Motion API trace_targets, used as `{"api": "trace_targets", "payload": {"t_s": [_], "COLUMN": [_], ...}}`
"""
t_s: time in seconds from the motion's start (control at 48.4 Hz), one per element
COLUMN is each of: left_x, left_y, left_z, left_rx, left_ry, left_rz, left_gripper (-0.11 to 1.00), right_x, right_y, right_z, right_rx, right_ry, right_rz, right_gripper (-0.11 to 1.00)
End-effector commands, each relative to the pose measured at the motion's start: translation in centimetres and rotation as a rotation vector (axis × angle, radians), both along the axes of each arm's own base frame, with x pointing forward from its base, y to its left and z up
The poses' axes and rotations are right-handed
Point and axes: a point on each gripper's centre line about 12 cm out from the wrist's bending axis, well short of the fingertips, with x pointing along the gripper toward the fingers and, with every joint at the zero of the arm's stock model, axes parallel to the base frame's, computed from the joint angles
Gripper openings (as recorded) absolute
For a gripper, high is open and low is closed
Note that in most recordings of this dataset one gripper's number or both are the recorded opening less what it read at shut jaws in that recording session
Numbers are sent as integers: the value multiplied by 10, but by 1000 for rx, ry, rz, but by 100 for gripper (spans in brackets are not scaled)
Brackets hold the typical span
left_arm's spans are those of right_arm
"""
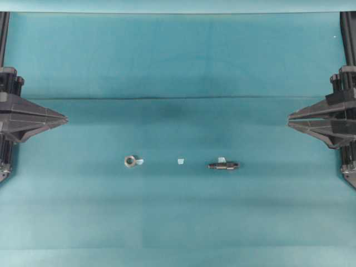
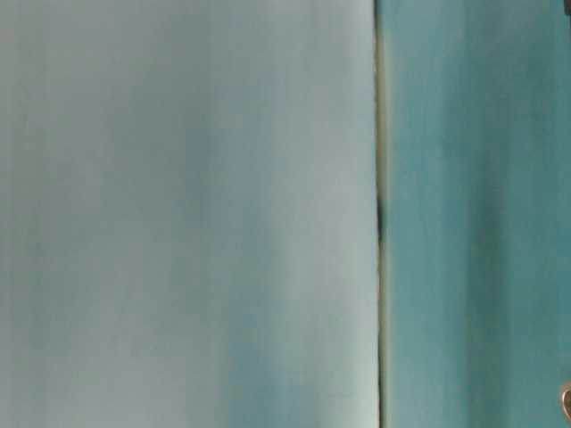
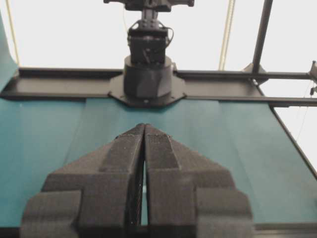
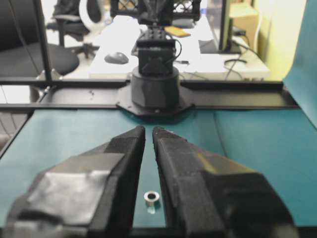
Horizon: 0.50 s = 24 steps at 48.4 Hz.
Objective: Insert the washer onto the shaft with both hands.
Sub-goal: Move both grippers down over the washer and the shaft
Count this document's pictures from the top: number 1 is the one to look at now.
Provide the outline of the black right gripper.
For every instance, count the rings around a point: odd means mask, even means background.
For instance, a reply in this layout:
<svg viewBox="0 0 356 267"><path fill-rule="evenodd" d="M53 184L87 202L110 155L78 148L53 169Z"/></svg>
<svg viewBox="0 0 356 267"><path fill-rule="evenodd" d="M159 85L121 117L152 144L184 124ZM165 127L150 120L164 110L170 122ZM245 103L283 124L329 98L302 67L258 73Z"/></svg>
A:
<svg viewBox="0 0 356 267"><path fill-rule="evenodd" d="M331 80L334 93L325 99L291 113L288 126L324 142L330 149L340 149L341 172L345 178L355 178L355 67L343 66L337 80ZM302 120L332 118L337 120Z"/></svg>

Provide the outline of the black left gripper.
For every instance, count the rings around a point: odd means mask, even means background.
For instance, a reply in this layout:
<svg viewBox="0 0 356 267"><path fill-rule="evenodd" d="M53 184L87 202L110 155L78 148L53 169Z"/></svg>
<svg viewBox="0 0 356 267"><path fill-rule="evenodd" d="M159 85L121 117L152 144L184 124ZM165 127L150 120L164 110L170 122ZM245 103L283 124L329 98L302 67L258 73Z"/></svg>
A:
<svg viewBox="0 0 356 267"><path fill-rule="evenodd" d="M15 143L26 142L29 138L53 128L65 125L65 115L21 98L24 79L17 76L13 67L1 67L1 112L55 118L46 122L6 121L1 123L1 182L12 172L13 147Z"/></svg>

